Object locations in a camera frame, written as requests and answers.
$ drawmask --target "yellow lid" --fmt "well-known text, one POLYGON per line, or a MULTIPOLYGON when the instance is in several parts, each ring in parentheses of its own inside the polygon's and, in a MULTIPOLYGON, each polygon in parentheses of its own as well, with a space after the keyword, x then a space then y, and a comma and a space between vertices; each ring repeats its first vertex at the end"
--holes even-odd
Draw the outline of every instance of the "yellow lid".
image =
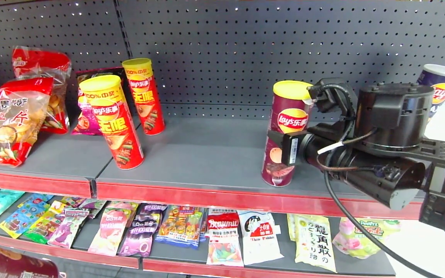
POLYGON ((307 90, 310 86, 313 85, 301 81, 283 80, 275 83, 272 90, 276 95, 290 100, 310 100, 309 90, 307 90))
POLYGON ((143 67, 150 66, 152 65, 152 61, 148 58, 135 58, 123 61, 123 63, 121 64, 123 65, 124 68, 136 68, 139 66, 143 67))
POLYGON ((101 75, 84 80, 78 84, 80 90, 85 92, 95 92, 98 90, 107 90, 119 86, 121 78, 117 75, 101 75))

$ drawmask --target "lay's logo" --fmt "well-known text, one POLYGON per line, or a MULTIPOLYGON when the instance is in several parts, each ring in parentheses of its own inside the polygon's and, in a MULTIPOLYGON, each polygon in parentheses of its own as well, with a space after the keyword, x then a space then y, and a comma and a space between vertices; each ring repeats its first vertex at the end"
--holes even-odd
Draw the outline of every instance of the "lay's logo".
POLYGON ((445 83, 438 83, 432 85, 434 88, 434 96, 432 97, 432 104, 441 104, 445 100, 445 83))

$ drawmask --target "pegboard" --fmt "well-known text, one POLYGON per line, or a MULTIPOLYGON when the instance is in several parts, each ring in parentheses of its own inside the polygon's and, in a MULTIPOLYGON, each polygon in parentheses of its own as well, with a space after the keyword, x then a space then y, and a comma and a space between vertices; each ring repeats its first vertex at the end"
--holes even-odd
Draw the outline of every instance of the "pegboard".
POLYGON ((115 5, 106 1, 36 1, 0 6, 0 86, 14 79, 14 45, 55 49, 72 60, 67 103, 76 106, 75 72, 121 66, 127 50, 115 5))
POLYGON ((272 85, 342 77, 356 90, 445 65, 445 1, 119 1, 133 57, 163 102, 270 105, 272 85))

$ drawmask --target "chip bag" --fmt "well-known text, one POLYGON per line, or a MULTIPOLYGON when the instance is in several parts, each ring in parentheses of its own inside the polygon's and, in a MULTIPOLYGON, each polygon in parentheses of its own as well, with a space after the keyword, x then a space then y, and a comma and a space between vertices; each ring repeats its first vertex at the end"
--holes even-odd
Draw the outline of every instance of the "chip bag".
POLYGON ((0 88, 0 164, 21 165, 46 117, 52 78, 9 81, 0 88))
POLYGON ((46 107, 46 116, 41 129, 57 134, 67 133, 70 124, 65 96, 67 81, 71 74, 70 59, 58 51, 15 46, 11 60, 17 79, 53 78, 53 92, 46 107))
MULTIPOLYGON (((122 67, 116 67, 79 71, 76 73, 76 80, 78 81, 78 84, 80 84, 82 81, 92 77, 109 74, 117 75, 123 81, 125 77, 125 69, 122 67)), ((78 88, 78 106, 82 112, 80 113, 80 116, 78 116, 78 123, 71 134, 102 135, 92 106, 87 102, 87 98, 80 88, 78 88)))
MULTIPOLYGON (((357 218, 357 220, 382 243, 385 243, 392 234, 401 231, 401 223, 398 220, 368 218, 357 218)), ((380 250, 377 245, 367 239, 362 231, 345 217, 341 218, 339 233, 334 237, 332 243, 339 251, 358 259, 366 259, 380 250)))

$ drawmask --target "red shelf edge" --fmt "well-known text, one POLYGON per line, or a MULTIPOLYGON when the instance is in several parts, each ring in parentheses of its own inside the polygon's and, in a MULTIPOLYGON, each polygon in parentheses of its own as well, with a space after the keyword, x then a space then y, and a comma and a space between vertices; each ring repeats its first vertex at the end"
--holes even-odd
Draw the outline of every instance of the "red shelf edge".
POLYGON ((163 261, 144 258, 143 271, 180 273, 184 275, 202 275, 237 278, 388 278, 388 276, 351 276, 339 274, 301 273, 294 271, 276 271, 241 267, 210 266, 185 262, 163 261))
MULTIPOLYGON (((275 213, 299 213, 342 217, 331 198, 252 192, 212 191, 155 185, 129 185, 97 182, 97 197, 107 200, 143 201, 201 207, 263 210, 275 213)), ((421 202, 412 202, 402 210, 391 210, 374 200, 341 199, 355 217, 418 220, 421 202)))
POLYGON ((90 198, 90 183, 59 178, 41 178, 0 173, 0 188, 53 195, 90 198))
POLYGON ((12 239, 10 237, 0 236, 0 245, 15 248, 22 251, 39 253, 53 257, 71 259, 81 262, 94 264, 107 264, 109 266, 117 266, 124 268, 138 269, 138 259, 133 257, 109 257, 99 254, 92 254, 86 251, 66 249, 57 246, 39 244, 30 241, 22 241, 21 239, 12 239))

